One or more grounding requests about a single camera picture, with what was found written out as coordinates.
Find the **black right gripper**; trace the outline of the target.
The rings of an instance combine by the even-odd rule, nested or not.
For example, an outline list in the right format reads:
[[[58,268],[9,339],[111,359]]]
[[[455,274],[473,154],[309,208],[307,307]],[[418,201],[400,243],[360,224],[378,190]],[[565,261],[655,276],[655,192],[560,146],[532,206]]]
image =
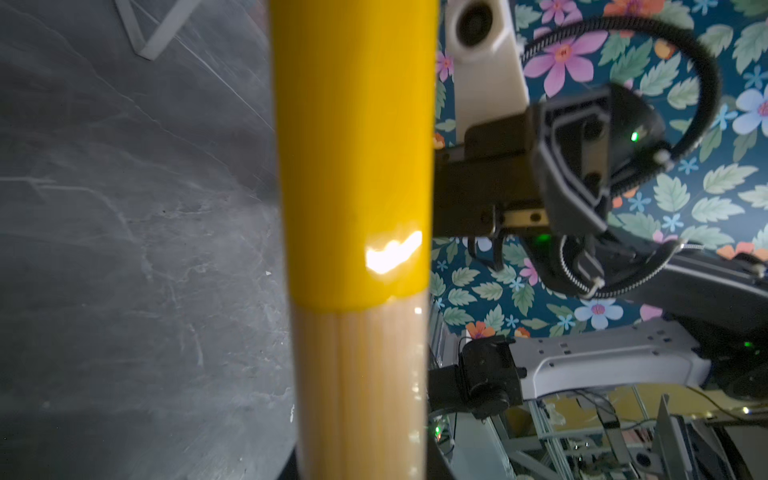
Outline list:
[[[616,84],[475,125],[435,153],[433,234],[599,236],[668,147],[661,116]]]

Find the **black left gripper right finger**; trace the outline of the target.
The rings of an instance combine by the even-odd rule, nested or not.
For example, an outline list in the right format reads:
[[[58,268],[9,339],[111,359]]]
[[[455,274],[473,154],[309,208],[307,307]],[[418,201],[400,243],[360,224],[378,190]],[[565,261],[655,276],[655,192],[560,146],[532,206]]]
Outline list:
[[[450,466],[444,455],[438,448],[435,440],[430,437],[427,439],[426,450],[426,480],[455,480]]]

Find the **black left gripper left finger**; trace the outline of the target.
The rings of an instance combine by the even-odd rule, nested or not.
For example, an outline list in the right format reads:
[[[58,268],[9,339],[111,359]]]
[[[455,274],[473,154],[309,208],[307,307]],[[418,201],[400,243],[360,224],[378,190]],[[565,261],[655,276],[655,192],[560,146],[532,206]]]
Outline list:
[[[297,480],[297,455],[293,449],[277,477],[278,480]]]

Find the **yellow pasta bag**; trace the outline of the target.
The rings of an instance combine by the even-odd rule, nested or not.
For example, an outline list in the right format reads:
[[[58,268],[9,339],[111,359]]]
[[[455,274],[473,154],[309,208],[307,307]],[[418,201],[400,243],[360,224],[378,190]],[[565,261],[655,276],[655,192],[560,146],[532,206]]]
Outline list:
[[[274,1],[304,479],[422,479],[435,1]]]

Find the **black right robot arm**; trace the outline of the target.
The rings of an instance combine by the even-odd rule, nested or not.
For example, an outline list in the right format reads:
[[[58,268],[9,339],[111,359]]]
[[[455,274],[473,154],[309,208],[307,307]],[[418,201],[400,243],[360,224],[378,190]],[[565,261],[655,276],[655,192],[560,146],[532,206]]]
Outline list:
[[[766,262],[722,259],[690,238],[657,244],[608,223],[614,197],[659,178],[702,141],[721,92],[706,47],[669,23],[608,16],[546,33],[521,59],[611,30],[664,39],[691,60],[702,91],[682,138],[666,142],[660,116],[617,84],[490,114],[435,155],[434,232],[490,239],[488,265],[498,271],[505,238],[516,236],[547,287],[606,308],[620,297],[647,300],[665,316],[573,336],[471,341],[455,365],[430,372],[431,415],[484,419],[554,393],[635,383],[767,396]]]

